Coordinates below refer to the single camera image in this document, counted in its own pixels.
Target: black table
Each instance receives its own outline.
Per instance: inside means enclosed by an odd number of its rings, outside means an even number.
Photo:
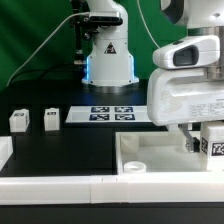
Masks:
[[[14,153],[0,177],[116,174],[115,133],[161,131],[152,123],[66,125],[71,106],[145,105],[147,81],[121,94],[85,90],[69,80],[19,81],[0,93],[0,136],[11,135],[15,109],[30,110],[26,133],[13,134]],[[61,130],[44,131],[44,110],[57,107]],[[0,206],[0,223],[224,223],[224,203]]]

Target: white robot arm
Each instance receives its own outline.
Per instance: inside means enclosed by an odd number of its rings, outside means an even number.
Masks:
[[[138,83],[134,59],[128,51],[128,15],[113,0],[87,0],[90,14],[84,25],[96,25],[93,49],[82,82],[96,91],[114,93]]]
[[[149,118],[181,127],[224,119],[224,1],[161,0],[161,10],[188,36],[154,52]]]

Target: white tray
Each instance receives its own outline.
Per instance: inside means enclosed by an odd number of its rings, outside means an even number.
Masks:
[[[136,153],[122,152],[121,136],[130,132],[116,133],[118,174],[124,174],[124,165],[131,161],[146,165],[146,173],[152,172],[203,172],[207,157],[203,152],[189,153],[186,139],[180,132],[131,132],[139,136],[139,150]],[[200,139],[199,132],[192,135]]]

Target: white box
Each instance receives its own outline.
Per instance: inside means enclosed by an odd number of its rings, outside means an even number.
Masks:
[[[208,170],[224,170],[224,123],[222,121],[201,124],[201,151]]]
[[[9,118],[11,132],[26,132],[30,123],[29,110],[15,110]]]
[[[59,109],[50,108],[50,109],[45,110],[44,128],[45,128],[45,131],[58,131],[58,130],[60,130]]]
[[[0,170],[2,170],[12,153],[12,138],[0,137]]]

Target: green wall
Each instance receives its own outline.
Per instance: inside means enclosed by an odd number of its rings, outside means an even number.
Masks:
[[[155,69],[156,49],[144,29],[136,0],[117,0],[129,14],[129,50],[135,57],[139,78],[147,79]],[[159,11],[159,0],[140,0],[149,29],[160,46],[186,35],[182,27],[170,24]],[[51,32],[72,14],[69,0],[0,1],[0,90],[11,74],[36,50]],[[85,42],[86,54],[90,44]],[[24,68],[45,69],[74,59],[74,32],[65,24],[53,39]],[[29,74],[24,78],[36,77]]]

